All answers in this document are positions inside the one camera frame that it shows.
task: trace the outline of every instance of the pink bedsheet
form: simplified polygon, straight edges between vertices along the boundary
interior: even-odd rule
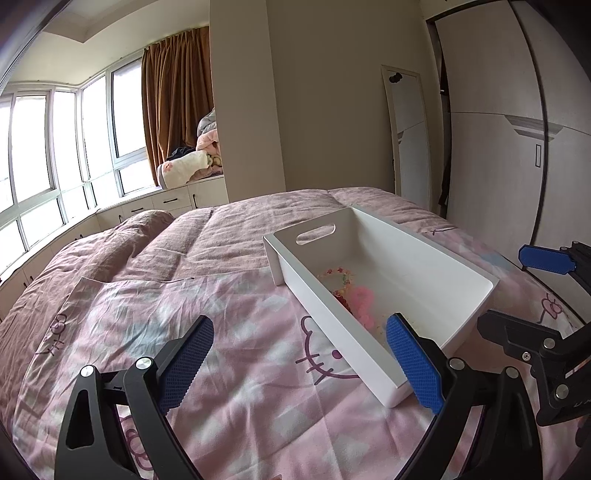
[[[167,213],[147,212],[64,249],[0,326],[0,382],[6,387],[0,414],[27,461],[52,478],[69,379],[82,365],[123,368],[206,313],[216,325],[212,354],[183,405],[169,414],[206,478],[394,477],[427,428],[429,411],[414,397],[383,408],[289,290],[275,288],[268,269],[260,270],[267,263],[264,233],[352,204],[430,235],[499,277],[494,308],[564,336],[573,330],[556,300],[500,255],[379,190],[284,193],[194,210],[174,223]],[[225,272],[235,273],[197,278]],[[168,280],[180,281],[161,283]],[[337,377],[312,368],[309,349],[326,358]],[[538,408],[528,369],[477,332],[458,355],[477,369],[515,365]],[[148,477],[150,464],[130,422],[124,421],[126,436]],[[557,478],[572,460],[575,430],[575,422],[540,429],[545,478]],[[451,473],[461,466],[468,441],[466,436]]]

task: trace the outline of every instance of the white cabinet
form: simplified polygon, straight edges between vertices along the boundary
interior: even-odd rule
[[[180,187],[174,190],[165,190],[152,196],[152,203],[156,210],[176,210],[183,207],[190,207],[189,191],[187,187]]]
[[[223,177],[202,180],[189,185],[193,208],[215,207],[228,203],[226,181]]]
[[[461,5],[469,4],[477,0],[421,0],[421,10],[423,18],[436,17],[443,12],[451,10],[452,8],[460,7]]]
[[[513,263],[531,241],[540,199],[543,142],[504,115],[453,113],[447,218]]]
[[[27,278],[22,270],[16,270],[10,278],[0,284],[0,319],[4,320],[8,312],[27,288]]]
[[[508,1],[467,8],[437,20],[436,27],[452,112],[542,120],[534,63]]]
[[[37,278],[39,273],[49,265],[53,258],[53,251],[50,247],[45,247],[43,250],[35,254],[27,263],[22,266],[22,271],[26,277],[27,284],[31,284]]]
[[[101,232],[102,229],[99,225],[98,218],[96,215],[88,217],[80,225],[76,226],[76,238],[84,238],[95,233]]]
[[[99,222],[101,231],[115,228],[124,220],[123,209],[121,207],[113,207],[103,210],[96,214],[96,219]]]
[[[549,143],[544,206],[535,244],[558,249],[574,241],[591,245],[591,135],[563,128]],[[569,275],[531,273],[583,320],[591,322],[591,297]]]
[[[182,207],[182,208],[177,208],[176,210],[170,210],[169,213],[173,217],[178,218],[182,214],[187,213],[187,212],[190,212],[191,210],[193,210],[191,207]]]
[[[54,255],[57,255],[66,245],[70,245],[72,242],[75,242],[80,238],[93,235],[100,231],[102,231],[102,228],[100,227],[99,221],[95,215],[92,215],[74,228],[69,229],[60,237],[56,238],[50,244],[49,248]]]
[[[124,203],[121,205],[124,219],[131,218],[140,212],[145,212],[146,210],[153,210],[153,208],[154,205],[152,203],[152,197],[144,197],[142,199],[134,200],[133,202]]]
[[[62,248],[64,248],[66,245],[70,245],[74,240],[76,240],[76,238],[76,229],[68,230],[62,236],[56,238],[49,246],[53,255],[57,255]]]

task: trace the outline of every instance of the blue gripper pad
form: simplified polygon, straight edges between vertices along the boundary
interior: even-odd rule
[[[181,404],[212,345],[213,322],[205,318],[189,338],[184,340],[177,355],[160,377],[158,408],[162,415]]]
[[[524,267],[537,268],[547,272],[566,275],[577,268],[570,255],[549,248],[524,245],[519,249],[519,261]]]
[[[386,340],[419,403],[430,408],[433,414],[439,414],[445,403],[441,393],[441,376],[398,314],[388,319]]]

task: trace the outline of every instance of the wardrobe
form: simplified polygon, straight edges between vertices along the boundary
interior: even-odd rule
[[[519,267],[522,245],[591,245],[591,81],[567,43],[525,1],[434,24],[452,122],[447,218]],[[570,276],[530,273],[591,321]]]

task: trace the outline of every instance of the ceiling molding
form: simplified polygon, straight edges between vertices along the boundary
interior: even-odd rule
[[[84,43],[87,40],[88,23],[88,20],[80,15],[63,11],[45,27],[45,31]]]
[[[45,28],[48,33],[85,43],[98,32],[158,0],[122,0],[93,18],[64,10]]]

